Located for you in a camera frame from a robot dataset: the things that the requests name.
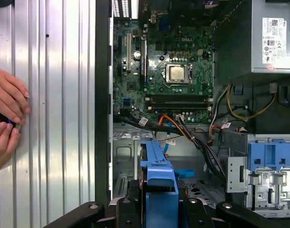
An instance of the side panel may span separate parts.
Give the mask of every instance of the side panel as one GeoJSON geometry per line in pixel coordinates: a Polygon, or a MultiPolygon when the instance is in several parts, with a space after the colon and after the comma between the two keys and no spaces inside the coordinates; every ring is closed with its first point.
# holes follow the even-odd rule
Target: side panel
{"type": "Polygon", "coordinates": [[[0,228],[40,228],[95,200],[96,4],[0,9],[0,68],[26,83],[32,107],[0,170],[0,228]]]}

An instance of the black cable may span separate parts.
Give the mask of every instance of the black cable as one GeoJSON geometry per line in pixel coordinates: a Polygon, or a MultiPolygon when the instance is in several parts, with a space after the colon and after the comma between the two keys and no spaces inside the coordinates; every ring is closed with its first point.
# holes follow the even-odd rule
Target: black cable
{"type": "Polygon", "coordinates": [[[221,150],[221,144],[222,144],[222,129],[219,130],[218,134],[217,157],[219,156],[221,150]]]}
{"type": "Polygon", "coordinates": [[[194,143],[194,145],[196,146],[196,148],[198,150],[201,151],[201,153],[204,156],[204,160],[207,164],[207,167],[212,171],[212,173],[218,177],[219,179],[222,180],[222,182],[225,182],[225,175],[222,171],[222,167],[220,164],[220,161],[218,161],[218,158],[216,157],[216,155],[214,154],[214,152],[212,151],[212,149],[210,148],[210,146],[203,140],[201,139],[199,136],[197,135],[193,135],[190,133],[190,131],[187,129],[185,123],[179,119],[179,123],[181,124],[184,132],[186,133],[186,135],[188,135],[188,137],[190,138],[190,140],[194,143]],[[215,165],[212,163],[212,160],[209,156],[209,154],[215,159],[218,168],[220,171],[217,170],[217,168],[215,167],[215,165]]]}
{"type": "Polygon", "coordinates": [[[123,123],[127,123],[130,124],[132,126],[144,129],[144,130],[149,130],[149,131],[158,131],[158,132],[170,132],[170,133],[175,133],[178,135],[182,135],[181,132],[175,128],[175,127],[169,127],[169,126],[159,126],[157,124],[151,123],[150,121],[148,121],[146,123],[145,126],[140,126],[139,125],[139,120],[136,119],[134,116],[132,116],[130,113],[128,112],[123,112],[123,114],[126,116],[126,118],[123,118],[119,115],[114,115],[114,121],[115,122],[123,122],[123,123]]]}
{"type": "MultiPolygon", "coordinates": [[[[248,111],[250,116],[252,115],[251,110],[249,108],[246,108],[245,106],[235,106],[234,108],[232,108],[233,111],[238,110],[238,109],[246,110],[246,111],[248,111]]],[[[217,116],[217,119],[223,118],[223,117],[230,115],[230,114],[231,114],[231,112],[221,113],[217,116]]]]}

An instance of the motherboard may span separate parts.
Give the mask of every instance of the motherboard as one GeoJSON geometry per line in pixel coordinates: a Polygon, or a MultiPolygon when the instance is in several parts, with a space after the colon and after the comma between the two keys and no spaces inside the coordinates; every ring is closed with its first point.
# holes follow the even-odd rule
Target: motherboard
{"type": "Polygon", "coordinates": [[[169,29],[137,21],[114,24],[115,114],[137,118],[161,114],[188,124],[210,123],[213,103],[213,29],[169,29]]]}

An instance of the blue drive cage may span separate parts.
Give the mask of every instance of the blue drive cage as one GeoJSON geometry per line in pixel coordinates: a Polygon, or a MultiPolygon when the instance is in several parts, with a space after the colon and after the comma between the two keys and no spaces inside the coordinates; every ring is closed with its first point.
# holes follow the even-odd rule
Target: blue drive cage
{"type": "Polygon", "coordinates": [[[290,143],[283,139],[273,139],[271,142],[249,142],[248,170],[269,167],[279,171],[282,167],[290,167],[290,143]]]}

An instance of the black frame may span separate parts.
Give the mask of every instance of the black frame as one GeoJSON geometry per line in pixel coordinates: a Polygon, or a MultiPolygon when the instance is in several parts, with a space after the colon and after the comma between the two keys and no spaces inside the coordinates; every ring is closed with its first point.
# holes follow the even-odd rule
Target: black frame
{"type": "Polygon", "coordinates": [[[111,0],[96,0],[96,62],[95,62],[95,199],[108,205],[109,143],[109,75],[110,45],[109,17],[111,0]]]}

